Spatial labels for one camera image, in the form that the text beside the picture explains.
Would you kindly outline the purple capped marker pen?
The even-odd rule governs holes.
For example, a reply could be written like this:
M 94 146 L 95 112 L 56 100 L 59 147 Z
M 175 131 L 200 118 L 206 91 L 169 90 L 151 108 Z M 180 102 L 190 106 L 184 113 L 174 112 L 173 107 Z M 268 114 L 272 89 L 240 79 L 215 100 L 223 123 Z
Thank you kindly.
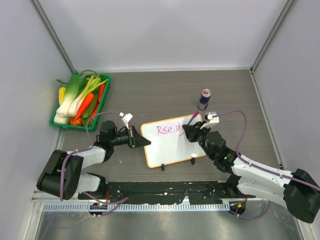
M 199 111 L 197 110 L 197 111 L 192 115 L 192 117 L 189 119 L 189 121 L 187 122 L 187 125 L 189 125 L 189 124 L 197 117 L 198 114 L 199 114 Z

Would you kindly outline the orange framed whiteboard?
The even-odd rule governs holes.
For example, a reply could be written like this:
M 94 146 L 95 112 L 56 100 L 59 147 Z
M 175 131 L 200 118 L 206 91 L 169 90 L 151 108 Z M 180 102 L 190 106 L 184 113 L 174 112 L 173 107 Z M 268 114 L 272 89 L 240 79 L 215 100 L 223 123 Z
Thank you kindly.
M 188 141 L 183 131 L 183 125 L 187 124 L 192 116 L 189 114 L 141 125 L 141 135 L 151 141 L 150 145 L 144 147 L 146 164 L 149 168 L 158 168 L 206 155 L 198 143 Z

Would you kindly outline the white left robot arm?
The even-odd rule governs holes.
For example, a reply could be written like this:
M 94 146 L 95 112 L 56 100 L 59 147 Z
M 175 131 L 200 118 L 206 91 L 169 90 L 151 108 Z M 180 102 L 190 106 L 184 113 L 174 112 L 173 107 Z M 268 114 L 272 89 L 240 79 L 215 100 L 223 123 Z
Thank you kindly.
M 100 200 L 107 195 L 106 178 L 95 173 L 82 174 L 82 170 L 108 161 L 116 146 L 127 145 L 134 149 L 150 144 L 151 141 L 140 135 L 133 125 L 118 129 L 113 121 L 104 121 L 93 146 L 74 151 L 54 150 L 36 187 L 61 201 L 70 200 L 74 194 Z

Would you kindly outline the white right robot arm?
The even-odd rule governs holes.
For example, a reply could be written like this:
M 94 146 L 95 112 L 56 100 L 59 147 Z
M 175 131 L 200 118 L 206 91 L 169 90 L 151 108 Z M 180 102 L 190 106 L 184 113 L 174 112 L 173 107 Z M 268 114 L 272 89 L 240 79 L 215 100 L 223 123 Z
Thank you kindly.
M 198 143 L 213 164 L 230 174 L 226 193 L 255 196 L 286 208 L 291 215 L 311 224 L 320 210 L 320 187 L 311 175 L 298 168 L 288 171 L 256 162 L 227 147 L 218 131 L 204 127 L 203 122 L 184 124 L 187 140 Z

